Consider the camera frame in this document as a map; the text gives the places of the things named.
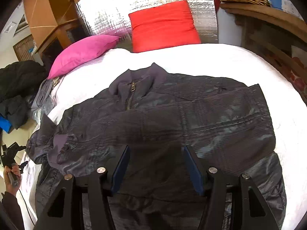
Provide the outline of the dark sleeved left forearm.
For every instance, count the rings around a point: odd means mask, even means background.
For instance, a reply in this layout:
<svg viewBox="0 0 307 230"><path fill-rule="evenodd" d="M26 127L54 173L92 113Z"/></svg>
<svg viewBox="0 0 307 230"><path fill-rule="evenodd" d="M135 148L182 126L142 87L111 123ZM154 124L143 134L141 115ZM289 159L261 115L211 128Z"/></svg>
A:
<svg viewBox="0 0 307 230"><path fill-rule="evenodd" d="M17 229L24 230L22 213L16 197L9 192L5 192L2 195L2 204L6 213L8 214L8 217L10 217Z"/></svg>

